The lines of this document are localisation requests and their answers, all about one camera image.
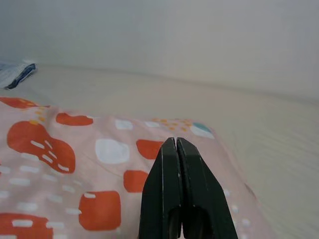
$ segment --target bed sheet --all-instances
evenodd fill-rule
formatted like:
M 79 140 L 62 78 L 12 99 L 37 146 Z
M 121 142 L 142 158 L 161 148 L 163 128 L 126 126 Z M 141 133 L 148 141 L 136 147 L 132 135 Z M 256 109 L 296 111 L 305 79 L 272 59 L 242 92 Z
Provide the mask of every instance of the bed sheet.
M 319 103 L 160 77 L 39 66 L 2 96 L 92 116 L 187 118 L 224 140 L 278 238 L 319 234 Z

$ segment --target white bed sheet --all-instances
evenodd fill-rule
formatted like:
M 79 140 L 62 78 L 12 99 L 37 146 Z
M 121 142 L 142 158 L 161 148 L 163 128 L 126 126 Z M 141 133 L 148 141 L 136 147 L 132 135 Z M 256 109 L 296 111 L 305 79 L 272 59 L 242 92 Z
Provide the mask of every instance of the white bed sheet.
M 191 118 L 215 128 L 281 239 L 319 235 L 319 103 L 158 77 L 39 66 L 12 91 L 93 116 Z

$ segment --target teal spot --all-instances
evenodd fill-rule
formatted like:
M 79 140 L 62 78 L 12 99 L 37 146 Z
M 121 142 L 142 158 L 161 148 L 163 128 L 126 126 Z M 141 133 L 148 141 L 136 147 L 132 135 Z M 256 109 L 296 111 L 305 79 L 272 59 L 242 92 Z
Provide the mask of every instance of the teal spot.
M 206 131 L 206 132 L 209 132 L 211 133 L 211 131 L 209 130 L 208 127 L 206 127 L 205 125 L 203 125 L 202 123 L 193 123 L 194 126 L 196 126 L 197 128 L 203 130 L 203 131 Z

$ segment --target white wall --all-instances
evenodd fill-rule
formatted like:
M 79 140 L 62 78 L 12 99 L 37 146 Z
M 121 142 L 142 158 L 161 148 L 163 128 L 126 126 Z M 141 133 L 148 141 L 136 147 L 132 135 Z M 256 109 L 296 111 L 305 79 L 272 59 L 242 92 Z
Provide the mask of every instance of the white wall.
M 319 99 L 319 1 L 2 0 L 0 58 Z

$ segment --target pillow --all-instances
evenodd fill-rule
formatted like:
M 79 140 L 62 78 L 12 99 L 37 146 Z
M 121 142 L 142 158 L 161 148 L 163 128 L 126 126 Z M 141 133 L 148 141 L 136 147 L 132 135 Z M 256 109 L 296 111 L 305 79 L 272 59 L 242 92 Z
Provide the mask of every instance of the pillow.
M 0 98 L 0 235 L 136 239 L 161 144 L 184 137 L 221 184 L 240 239 L 275 238 L 236 160 L 190 119 L 90 117 Z

